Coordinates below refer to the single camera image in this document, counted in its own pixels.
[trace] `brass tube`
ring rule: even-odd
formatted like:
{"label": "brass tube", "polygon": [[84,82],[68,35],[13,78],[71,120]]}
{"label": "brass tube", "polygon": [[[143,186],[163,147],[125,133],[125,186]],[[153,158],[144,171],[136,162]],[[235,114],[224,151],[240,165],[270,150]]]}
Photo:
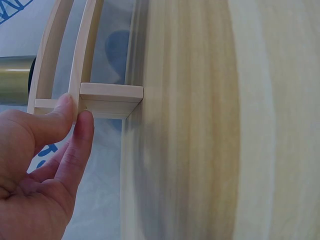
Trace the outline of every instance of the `brass tube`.
{"label": "brass tube", "polygon": [[0,57],[0,105],[27,105],[36,56]]}

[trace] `black rubber ring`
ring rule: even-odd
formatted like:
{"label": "black rubber ring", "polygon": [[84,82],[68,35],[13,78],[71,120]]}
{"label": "black rubber ring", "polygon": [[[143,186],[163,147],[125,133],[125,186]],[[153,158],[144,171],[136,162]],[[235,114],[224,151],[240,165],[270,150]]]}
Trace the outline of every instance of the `black rubber ring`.
{"label": "black rubber ring", "polygon": [[33,74],[34,74],[36,59],[37,59],[37,58],[35,58],[35,59],[33,60],[32,65],[31,65],[31,68],[30,68],[29,81],[28,81],[28,94],[30,94],[31,81],[32,81],[32,76],[33,76]]}

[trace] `wood grain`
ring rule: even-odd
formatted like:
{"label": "wood grain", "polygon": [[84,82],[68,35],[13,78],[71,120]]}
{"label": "wood grain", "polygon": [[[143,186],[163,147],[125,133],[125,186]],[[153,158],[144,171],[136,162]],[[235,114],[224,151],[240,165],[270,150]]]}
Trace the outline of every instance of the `wood grain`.
{"label": "wood grain", "polygon": [[138,14],[145,55],[130,56],[127,80],[144,100],[123,125],[122,239],[230,239],[240,121],[228,3],[151,0]]}
{"label": "wood grain", "polygon": [[78,112],[83,111],[81,104],[81,83],[91,79],[92,62],[104,0],[87,0],[84,8],[78,37],[75,44],[73,63],[71,67],[69,93],[74,100],[74,120]]}
{"label": "wood grain", "polygon": [[144,87],[83,82],[80,97],[83,100],[140,103],[144,98]]}
{"label": "wood grain", "polygon": [[36,99],[51,99],[62,39],[74,0],[56,0],[36,56],[27,112],[34,114]]}
{"label": "wood grain", "polygon": [[[36,99],[34,104],[35,114],[48,114],[56,106],[58,100]],[[100,101],[85,99],[82,101],[83,109],[92,112],[95,118],[125,120],[137,107],[138,102],[127,101]]]}
{"label": "wood grain", "polygon": [[320,239],[320,2],[137,0],[123,240]]}

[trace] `hand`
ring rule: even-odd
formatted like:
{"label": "hand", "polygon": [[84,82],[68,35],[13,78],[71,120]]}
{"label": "hand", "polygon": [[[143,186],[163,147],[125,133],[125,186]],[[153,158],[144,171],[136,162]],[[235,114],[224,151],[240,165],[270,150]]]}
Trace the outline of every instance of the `hand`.
{"label": "hand", "polygon": [[92,114],[80,113],[71,139],[42,167],[30,174],[27,169],[45,145],[67,136],[72,121],[68,94],[47,115],[0,114],[0,240],[62,238],[91,153]]}

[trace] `wooden frame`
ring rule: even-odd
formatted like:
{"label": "wooden frame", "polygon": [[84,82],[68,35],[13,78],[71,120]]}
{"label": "wooden frame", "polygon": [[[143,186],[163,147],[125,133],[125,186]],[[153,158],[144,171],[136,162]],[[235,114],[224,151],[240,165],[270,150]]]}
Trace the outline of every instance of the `wooden frame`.
{"label": "wooden frame", "polygon": [[[56,0],[42,36],[33,72],[28,113],[45,114],[52,99],[59,51],[74,0]],[[75,45],[68,92],[78,112],[90,110],[95,118],[126,119],[144,96],[142,86],[90,83],[92,62],[103,0],[87,0]]]}

